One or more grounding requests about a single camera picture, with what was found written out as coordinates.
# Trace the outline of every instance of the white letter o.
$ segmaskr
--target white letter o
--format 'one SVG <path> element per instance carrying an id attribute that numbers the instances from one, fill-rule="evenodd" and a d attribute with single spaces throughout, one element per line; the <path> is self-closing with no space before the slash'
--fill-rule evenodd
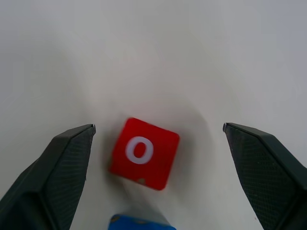
<path id="1" fill-rule="evenodd" d="M 146 146 L 145 153 L 142 157 L 137 158 L 134 155 L 134 149 L 137 146 L 137 144 L 143 143 Z M 126 156 L 130 161 L 132 161 L 135 164 L 146 164 L 153 156 L 154 152 L 154 146 L 152 142 L 144 137 L 133 137 L 126 146 Z"/>

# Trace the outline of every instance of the white table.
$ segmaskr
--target white table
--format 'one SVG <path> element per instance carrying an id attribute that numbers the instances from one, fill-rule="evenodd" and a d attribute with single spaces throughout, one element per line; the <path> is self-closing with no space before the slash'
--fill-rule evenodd
<path id="1" fill-rule="evenodd" d="M 262 229 L 222 126 L 272 133 L 307 165 L 306 10 L 298 0 L 1 1 L 0 196 L 53 136 L 95 123 L 71 229 L 106 229 L 128 199 L 105 161 L 134 116 L 182 141 L 164 191 L 130 191 L 178 230 Z"/>

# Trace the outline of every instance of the blue block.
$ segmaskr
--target blue block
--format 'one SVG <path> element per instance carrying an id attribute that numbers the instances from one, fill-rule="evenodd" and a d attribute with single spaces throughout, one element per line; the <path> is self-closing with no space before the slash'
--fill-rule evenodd
<path id="1" fill-rule="evenodd" d="M 114 215 L 108 227 L 108 230 L 176 230 L 175 228 L 150 222 L 148 220 L 129 217 L 126 215 Z"/>

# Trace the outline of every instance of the letter o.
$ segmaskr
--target letter o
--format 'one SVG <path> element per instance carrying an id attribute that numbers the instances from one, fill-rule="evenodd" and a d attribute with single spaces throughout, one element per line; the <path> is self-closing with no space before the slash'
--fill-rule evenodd
<path id="1" fill-rule="evenodd" d="M 137 146 L 137 144 L 143 143 L 146 146 L 145 153 L 142 157 L 137 158 L 134 155 L 134 149 Z M 154 152 L 154 146 L 152 142 L 144 137 L 133 137 L 126 146 L 126 156 L 130 161 L 132 161 L 135 164 L 146 164 L 153 156 Z"/>

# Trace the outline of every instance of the red block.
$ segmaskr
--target red block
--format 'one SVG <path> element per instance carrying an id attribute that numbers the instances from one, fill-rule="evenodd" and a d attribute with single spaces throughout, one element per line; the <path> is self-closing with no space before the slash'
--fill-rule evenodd
<path id="1" fill-rule="evenodd" d="M 162 190 L 166 186 L 178 144 L 178 134 L 129 118 L 113 149 L 109 171 Z"/>

